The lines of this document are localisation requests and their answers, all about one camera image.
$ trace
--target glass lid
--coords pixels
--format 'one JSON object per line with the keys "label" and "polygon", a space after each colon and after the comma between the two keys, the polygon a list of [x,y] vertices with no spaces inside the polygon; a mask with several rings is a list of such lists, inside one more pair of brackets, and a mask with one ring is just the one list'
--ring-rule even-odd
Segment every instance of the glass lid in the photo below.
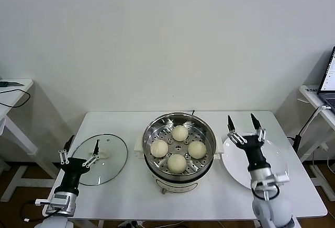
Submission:
{"label": "glass lid", "polygon": [[128,151],[125,142],[116,135],[95,135],[78,146],[72,157],[89,159],[99,140],[100,159],[90,166],[90,171],[83,174],[80,183],[83,185],[101,185],[116,177],[124,167]]}

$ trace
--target white table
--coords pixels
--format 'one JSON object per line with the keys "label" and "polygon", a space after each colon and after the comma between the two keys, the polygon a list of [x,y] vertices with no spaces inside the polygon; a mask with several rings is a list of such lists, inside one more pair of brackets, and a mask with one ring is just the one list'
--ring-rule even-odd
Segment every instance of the white table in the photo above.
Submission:
{"label": "white table", "polygon": [[[31,79],[3,79],[0,81],[18,82],[24,86],[0,88],[0,92],[21,89],[27,91],[32,85]],[[20,91],[0,94],[0,102],[7,105],[15,105],[25,93]],[[19,140],[18,146],[23,149],[27,155],[36,162],[43,170],[45,170],[52,178],[56,178],[59,170],[39,152],[39,149],[26,137],[18,126],[7,116],[11,110],[10,107],[0,105],[0,135],[3,132],[3,127],[6,127]],[[3,170],[8,170],[10,167],[2,160],[0,160],[0,173]],[[20,166],[4,194],[1,197],[1,202],[8,202],[14,193],[16,187],[51,187],[54,183],[53,179],[29,179],[22,178],[27,166]]]}
{"label": "white table", "polygon": [[[317,108],[325,103],[318,97],[317,85],[302,85],[299,88],[301,94],[307,99],[307,101],[314,107]],[[331,110],[323,110],[319,113],[327,122],[329,128],[320,126],[318,130],[315,131],[315,136],[317,138],[309,140],[304,144],[297,152],[298,157],[301,162],[306,160],[313,152],[316,150],[323,142],[331,140],[335,137],[335,115]],[[335,164],[330,167],[332,170],[335,170]],[[332,190],[331,186],[328,184],[326,178],[323,176],[322,172],[318,166],[310,166],[313,174],[316,176],[312,178],[312,182],[315,186],[321,186],[324,192],[326,193],[330,201],[335,201],[335,193]]]}
{"label": "white table", "polygon": [[[239,132],[254,131],[251,112],[205,112],[194,115],[206,121],[216,136],[227,134],[227,115],[231,115]],[[290,183],[281,193],[291,199],[297,217],[327,214],[327,209],[309,179],[283,130],[269,111],[254,111],[266,128],[267,138],[275,143],[287,159]],[[128,160],[121,173],[100,186],[79,186],[76,220],[251,220],[255,219],[252,193],[236,182],[215,160],[196,189],[178,194],[161,194],[149,169],[133,151],[138,135],[163,112],[89,112],[86,114],[69,154],[93,135],[112,133],[121,137],[128,147]],[[49,199],[64,175],[61,170]]]}

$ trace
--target cable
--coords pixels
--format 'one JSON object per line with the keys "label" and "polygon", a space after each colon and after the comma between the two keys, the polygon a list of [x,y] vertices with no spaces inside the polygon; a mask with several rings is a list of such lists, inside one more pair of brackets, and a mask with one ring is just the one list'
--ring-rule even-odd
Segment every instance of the cable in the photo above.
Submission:
{"label": "cable", "polygon": [[176,223],[176,224],[167,224],[167,225],[158,226],[158,227],[155,227],[155,228],[168,227],[168,226],[178,225],[178,224],[181,224],[181,223],[183,223],[183,221],[179,222],[179,223]]}
{"label": "cable", "polygon": [[330,166],[329,166],[329,154],[328,154],[328,157],[327,157],[327,166],[328,166],[328,169],[329,169],[333,174],[335,174],[335,172],[333,172],[332,169],[331,169]]}
{"label": "cable", "polygon": [[183,223],[184,221],[182,221],[182,222],[179,222],[179,223],[176,223],[176,224],[167,224],[167,225],[162,225],[162,226],[157,226],[157,227],[154,227],[154,228],[163,228],[163,227],[168,227],[168,226],[173,226],[173,225],[178,225],[178,224],[181,224],[181,223]]}
{"label": "cable", "polygon": [[6,226],[4,225],[4,223],[0,220],[0,224],[3,228],[6,228]]}
{"label": "cable", "polygon": [[58,213],[59,211],[61,211],[61,209],[58,209],[58,210],[56,210],[56,211],[50,213],[49,215],[44,216],[43,218],[39,218],[39,219],[27,219],[27,218],[25,218],[25,217],[23,216],[23,209],[24,209],[24,207],[25,207],[27,204],[35,204],[35,201],[34,201],[34,200],[28,200],[28,201],[25,202],[25,203],[21,206],[21,208],[20,208],[20,217],[21,217],[21,219],[22,219],[24,222],[28,222],[28,223],[30,223],[30,222],[37,222],[37,221],[43,221],[44,219],[47,219],[47,218],[49,218],[49,217],[51,217],[51,216],[54,216],[56,213]]}
{"label": "cable", "polygon": [[334,216],[333,214],[331,214],[329,211],[328,211],[328,214],[331,215],[331,217],[332,217],[333,219],[335,219],[335,216]]}
{"label": "cable", "polygon": [[11,105],[7,105],[7,104],[3,104],[2,102],[0,102],[0,105],[6,106],[6,107],[9,107],[9,108],[19,108],[19,107],[23,106],[24,104],[26,104],[26,102],[27,102],[27,101],[30,99],[30,97],[31,97],[31,95],[30,95],[28,92],[25,92],[25,91],[23,91],[22,89],[19,89],[19,88],[12,89],[12,90],[8,90],[8,91],[2,91],[2,92],[0,92],[0,94],[9,93],[9,92],[13,92],[13,91],[21,91],[21,92],[27,94],[27,95],[28,95],[27,100],[25,100],[22,104],[20,104],[20,105],[18,105],[18,106],[15,106],[15,105],[14,105],[14,106],[11,106]]}
{"label": "cable", "polygon": [[[277,189],[277,193],[276,193],[276,195],[274,195],[273,197],[270,197],[269,200],[275,199],[276,197],[279,196],[279,193],[281,192],[281,191],[279,190],[279,186],[278,186],[278,185],[274,185],[274,186],[275,186],[276,189]],[[258,195],[256,194],[256,192],[255,192],[254,189],[251,189],[251,192],[252,192],[253,195],[254,195],[255,197],[257,197],[258,199],[265,200],[264,197],[260,197],[260,196],[258,196]]]}
{"label": "cable", "polygon": [[316,110],[314,110],[313,114],[309,117],[309,119],[307,120],[307,122],[305,123],[305,125],[299,131],[298,135],[302,136],[303,134],[305,134],[305,132],[306,132],[309,124],[313,121],[313,119],[317,116],[317,114],[322,110],[322,106],[325,106],[325,105],[321,105],[321,106],[317,107]]}
{"label": "cable", "polygon": [[309,117],[309,119],[307,120],[307,122],[305,123],[305,125],[302,127],[302,129],[299,131],[299,133],[297,135],[295,135],[295,137],[287,137],[293,140],[293,149],[294,151],[297,153],[298,149],[299,149],[299,145],[300,142],[302,140],[302,136],[305,134],[308,126],[310,125],[310,123],[313,121],[314,118],[316,118],[316,116],[318,115],[318,113],[320,113],[321,111],[323,111],[324,109],[331,109],[331,107],[326,106],[326,105],[321,105],[319,107],[316,108],[316,110],[314,110],[313,114]]}
{"label": "cable", "polygon": [[218,223],[223,227],[223,228],[225,228],[225,226],[223,225],[223,224],[221,224],[221,222],[220,221],[218,221]]}

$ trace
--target table leg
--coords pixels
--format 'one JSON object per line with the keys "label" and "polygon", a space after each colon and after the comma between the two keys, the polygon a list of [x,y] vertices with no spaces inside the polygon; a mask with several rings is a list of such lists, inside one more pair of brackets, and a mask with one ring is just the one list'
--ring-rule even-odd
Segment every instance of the table leg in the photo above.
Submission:
{"label": "table leg", "polygon": [[100,220],[98,224],[98,228],[104,228],[104,223],[105,223],[104,220]]}
{"label": "table leg", "polygon": [[90,220],[71,219],[70,221],[74,223],[76,226],[78,226],[79,228],[97,228],[97,226],[94,225]]}
{"label": "table leg", "polygon": [[297,155],[301,162],[305,161],[314,150],[321,146],[321,143],[334,136],[334,131],[330,127],[322,126],[322,128],[317,131],[317,135],[316,139],[310,139],[298,150]]}
{"label": "table leg", "polygon": [[59,170],[43,154],[38,152],[38,148],[26,137],[26,135],[16,126],[13,121],[5,116],[5,126],[20,141],[18,145],[23,149],[44,171],[52,178],[56,178]]}
{"label": "table leg", "polygon": [[54,184],[54,179],[31,179],[22,178],[26,172],[28,166],[20,166],[14,177],[10,181],[7,189],[1,197],[1,202],[8,202],[12,197],[16,187],[42,187],[42,188],[52,188]]}
{"label": "table leg", "polygon": [[9,171],[10,170],[10,166],[8,164],[5,163],[5,161],[3,161],[2,159],[0,159],[0,175],[3,171]]}
{"label": "table leg", "polygon": [[319,167],[316,165],[311,165],[309,168],[315,175],[314,178],[310,179],[313,182],[314,186],[321,186],[329,201],[335,201],[335,193],[332,190],[331,186],[328,184],[325,176],[322,174]]}

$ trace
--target white plate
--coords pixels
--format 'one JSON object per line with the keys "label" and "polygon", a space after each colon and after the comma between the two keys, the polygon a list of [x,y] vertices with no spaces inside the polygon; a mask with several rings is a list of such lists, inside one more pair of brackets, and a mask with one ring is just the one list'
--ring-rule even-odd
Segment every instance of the white plate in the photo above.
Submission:
{"label": "white plate", "polygon": [[[266,161],[271,165],[273,173],[287,172],[287,163],[280,153],[278,147],[269,140],[266,140],[261,147]],[[250,188],[250,174],[248,172],[249,162],[244,150],[236,147],[236,145],[227,138],[224,141],[224,153],[222,154],[222,161],[229,172],[229,174],[241,185]]]}

